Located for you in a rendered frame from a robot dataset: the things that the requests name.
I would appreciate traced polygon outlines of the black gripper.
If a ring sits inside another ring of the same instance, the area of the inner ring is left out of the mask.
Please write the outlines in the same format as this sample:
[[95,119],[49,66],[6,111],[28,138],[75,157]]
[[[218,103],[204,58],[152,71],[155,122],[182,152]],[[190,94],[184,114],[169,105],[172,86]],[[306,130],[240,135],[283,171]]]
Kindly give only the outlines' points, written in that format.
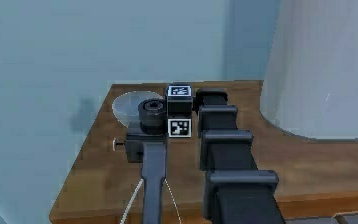
[[123,142],[129,163],[140,163],[141,171],[119,224],[126,224],[127,216],[139,190],[143,187],[143,208],[141,224],[161,224],[162,188],[165,183],[175,208],[178,224],[182,218],[167,173],[167,118],[163,99],[147,99],[138,105],[138,120],[131,121]]

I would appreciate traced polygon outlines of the clear glass bowl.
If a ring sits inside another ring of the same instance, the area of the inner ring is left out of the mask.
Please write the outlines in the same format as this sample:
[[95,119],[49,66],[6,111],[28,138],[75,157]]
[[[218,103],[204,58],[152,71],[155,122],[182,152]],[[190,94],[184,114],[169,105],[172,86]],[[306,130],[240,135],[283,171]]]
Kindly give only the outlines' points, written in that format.
[[118,96],[112,103],[113,114],[127,128],[159,128],[166,123],[166,103],[152,91],[131,91]]

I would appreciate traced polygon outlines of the brown wooden table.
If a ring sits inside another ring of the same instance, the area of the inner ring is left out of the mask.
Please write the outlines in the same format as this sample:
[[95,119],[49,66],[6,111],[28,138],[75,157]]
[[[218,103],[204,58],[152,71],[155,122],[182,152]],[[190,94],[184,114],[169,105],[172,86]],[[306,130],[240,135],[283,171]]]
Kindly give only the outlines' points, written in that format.
[[[238,125],[254,134],[252,153],[258,166],[274,170],[280,181],[276,199],[287,218],[326,216],[358,211],[358,142],[313,142],[272,127],[259,113],[261,82],[221,83],[239,110]],[[119,224],[140,178],[123,148],[125,127],[112,113],[113,100],[129,91],[165,90],[162,84],[114,84],[50,211],[52,224]],[[182,224],[209,224],[201,216],[204,175],[199,169],[198,140],[173,139],[168,182]],[[178,224],[168,189],[164,190],[163,224]],[[141,223],[141,199],[135,199],[127,224]]]

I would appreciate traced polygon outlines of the large white rounded object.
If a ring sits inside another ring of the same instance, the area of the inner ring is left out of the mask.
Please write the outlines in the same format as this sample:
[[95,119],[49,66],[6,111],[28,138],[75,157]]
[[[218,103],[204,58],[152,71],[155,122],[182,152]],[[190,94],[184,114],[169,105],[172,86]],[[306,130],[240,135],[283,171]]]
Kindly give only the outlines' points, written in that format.
[[260,112],[291,135],[358,140],[358,0],[281,0]]

